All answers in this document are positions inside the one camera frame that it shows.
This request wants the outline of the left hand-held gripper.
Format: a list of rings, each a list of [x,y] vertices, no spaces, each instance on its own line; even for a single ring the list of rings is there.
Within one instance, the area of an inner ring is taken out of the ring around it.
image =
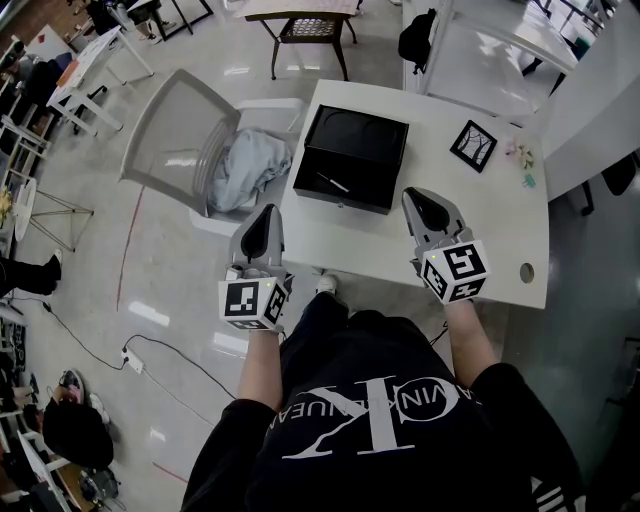
[[[236,229],[229,257],[233,264],[280,266],[283,252],[282,216],[275,204],[267,204]],[[218,283],[220,319],[238,330],[281,332],[280,318],[293,276],[269,275],[239,265],[228,266]]]

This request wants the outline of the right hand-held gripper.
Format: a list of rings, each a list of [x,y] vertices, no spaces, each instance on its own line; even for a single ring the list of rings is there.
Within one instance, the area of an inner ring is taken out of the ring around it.
[[[457,206],[427,189],[408,187],[402,207],[416,244],[411,264],[425,287],[443,305],[478,296],[491,274],[489,261]]]

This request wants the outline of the black box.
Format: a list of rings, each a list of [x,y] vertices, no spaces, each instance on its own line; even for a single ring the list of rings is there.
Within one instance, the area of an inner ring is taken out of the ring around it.
[[[321,105],[304,139],[293,182],[297,195],[382,215],[390,213],[409,125]],[[349,189],[344,193],[320,172]]]

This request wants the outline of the black pen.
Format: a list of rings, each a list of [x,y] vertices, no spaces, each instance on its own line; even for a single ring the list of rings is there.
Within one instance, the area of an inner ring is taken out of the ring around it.
[[[320,173],[320,172],[316,172],[316,174],[321,177],[323,180],[327,181],[328,183],[330,183],[332,186],[338,188],[339,190],[341,190],[344,193],[349,193],[349,189],[346,188],[345,186],[339,184],[337,181],[335,181],[334,179]]]

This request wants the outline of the person's right forearm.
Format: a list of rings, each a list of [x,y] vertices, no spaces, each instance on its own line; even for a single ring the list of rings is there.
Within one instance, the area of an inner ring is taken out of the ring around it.
[[[499,363],[471,301],[444,306],[456,378],[470,388],[478,376]]]

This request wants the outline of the person's left forearm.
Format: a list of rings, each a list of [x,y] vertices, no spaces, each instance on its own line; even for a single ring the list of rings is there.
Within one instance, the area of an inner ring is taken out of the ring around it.
[[[238,399],[262,403],[278,412],[282,406],[279,335],[272,331],[251,331],[238,385]]]

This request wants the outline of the grey mesh office chair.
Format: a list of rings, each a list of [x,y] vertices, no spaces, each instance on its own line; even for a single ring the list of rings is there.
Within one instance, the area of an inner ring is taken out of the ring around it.
[[[135,125],[120,176],[186,205],[194,226],[231,236],[254,211],[280,203],[289,172],[233,211],[209,211],[208,181],[223,147],[237,131],[258,128],[285,140],[294,159],[306,111],[297,98],[246,100],[232,106],[179,69],[161,85]]]

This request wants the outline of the light blue crumpled cloth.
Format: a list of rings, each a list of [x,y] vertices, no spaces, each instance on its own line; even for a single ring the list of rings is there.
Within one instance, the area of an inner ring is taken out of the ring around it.
[[[254,192],[289,172],[293,160],[287,142],[258,128],[237,131],[223,147],[207,186],[209,211],[227,213]]]

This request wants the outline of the person's black trousers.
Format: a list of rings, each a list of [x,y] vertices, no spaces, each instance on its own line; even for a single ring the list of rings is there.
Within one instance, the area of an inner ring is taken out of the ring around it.
[[[451,376],[411,320],[375,310],[350,314],[328,292],[309,302],[280,355],[284,401],[314,385],[341,386],[385,376]]]

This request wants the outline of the black backpack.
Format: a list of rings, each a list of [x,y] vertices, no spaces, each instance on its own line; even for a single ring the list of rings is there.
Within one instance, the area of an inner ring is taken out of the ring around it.
[[[398,54],[405,61],[414,64],[414,75],[424,74],[426,71],[431,51],[429,38],[436,15],[434,8],[417,15],[399,36]]]

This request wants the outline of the round white side table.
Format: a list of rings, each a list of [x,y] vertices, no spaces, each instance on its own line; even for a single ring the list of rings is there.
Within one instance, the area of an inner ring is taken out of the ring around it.
[[[53,203],[56,209],[35,211],[34,207],[39,198]],[[27,178],[19,187],[17,198],[12,202],[11,214],[14,218],[13,238],[16,243],[20,243],[24,239],[27,231],[33,228],[65,251],[75,253],[77,243],[87,223],[95,215],[95,211],[42,191],[35,178]],[[73,218],[78,216],[84,216],[86,222],[80,231],[74,234]],[[42,223],[43,219],[49,217],[64,217],[69,221],[68,242],[63,241]]]

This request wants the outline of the white rectangular table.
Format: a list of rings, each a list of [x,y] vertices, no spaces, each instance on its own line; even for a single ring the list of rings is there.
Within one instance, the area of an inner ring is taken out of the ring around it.
[[[89,84],[94,75],[101,70],[106,70],[121,85],[127,83],[126,80],[120,78],[109,67],[109,60],[121,48],[124,48],[142,67],[145,76],[152,77],[155,74],[149,64],[123,35],[122,29],[116,27],[90,42],[75,57],[65,70],[67,77],[56,86],[47,100],[46,106],[93,136],[97,135],[97,130],[72,111],[72,107],[82,106],[116,131],[120,131],[123,128],[123,124],[91,99],[84,86]]]

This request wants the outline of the person's black printed shirt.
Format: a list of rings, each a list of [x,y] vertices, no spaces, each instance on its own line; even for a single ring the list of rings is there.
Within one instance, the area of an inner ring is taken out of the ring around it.
[[[180,512],[585,512],[575,458],[511,365],[227,406]]]

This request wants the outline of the black picture frame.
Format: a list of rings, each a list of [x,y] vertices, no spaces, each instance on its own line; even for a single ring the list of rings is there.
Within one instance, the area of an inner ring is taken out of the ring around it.
[[[469,120],[450,147],[450,152],[477,173],[482,173],[496,145],[496,138]]]

